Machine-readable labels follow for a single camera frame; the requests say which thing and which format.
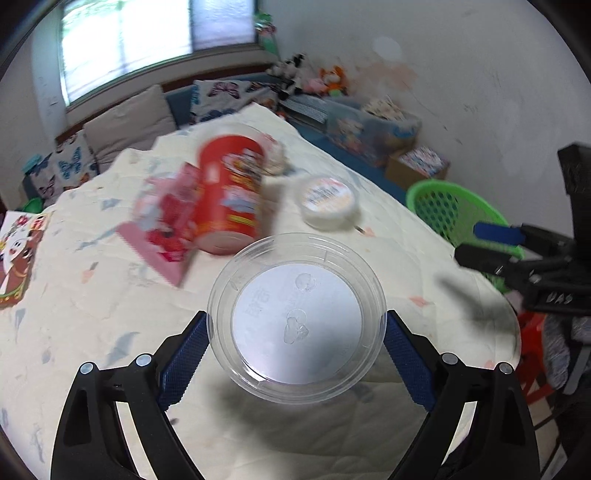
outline orange stuffed toy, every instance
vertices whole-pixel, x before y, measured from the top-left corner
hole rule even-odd
[[[320,78],[327,86],[327,94],[332,97],[338,97],[346,94],[345,71],[335,65],[333,70],[320,69]]]

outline pillow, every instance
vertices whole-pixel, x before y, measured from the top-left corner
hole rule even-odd
[[[277,88],[272,83],[247,80],[195,80],[191,95],[191,124],[236,113],[251,102],[277,109]]]
[[[158,137],[176,129],[160,85],[151,86],[84,125],[101,173],[126,148],[149,150]]]
[[[83,132],[58,145],[56,150],[27,173],[45,205],[52,205],[66,190],[75,189],[98,175],[99,169]]]

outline red snack can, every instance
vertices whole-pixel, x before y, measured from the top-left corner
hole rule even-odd
[[[264,153],[243,135],[222,135],[199,154],[202,196],[195,211],[196,246],[235,254],[258,239]]]

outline bed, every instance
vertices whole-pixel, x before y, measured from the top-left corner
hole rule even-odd
[[[288,123],[252,105],[212,122],[239,121],[285,144],[291,168],[264,183],[264,233],[312,232],[294,189],[309,174],[336,174],[359,191],[358,229],[332,232],[374,269],[389,309],[440,352],[468,365],[516,366],[520,342],[511,306],[453,248],[369,180],[303,140]],[[208,124],[160,137],[151,151],[125,150],[105,174],[65,192],[50,209],[28,290],[0,311],[0,423],[40,480],[50,476],[61,410],[78,367],[129,364],[180,333],[207,298],[228,257],[198,252],[180,288],[170,286],[115,233],[144,180],[195,162]],[[119,409],[134,461],[153,478],[129,411]],[[467,405],[450,449],[467,435]],[[349,391],[327,402],[284,406],[235,385],[207,350],[180,404],[167,412],[208,480],[384,479],[425,418],[385,349]]]

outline beige cushion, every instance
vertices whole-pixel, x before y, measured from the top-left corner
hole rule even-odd
[[[160,85],[151,86],[84,125],[101,173],[122,150],[150,150],[156,138],[176,129]]]

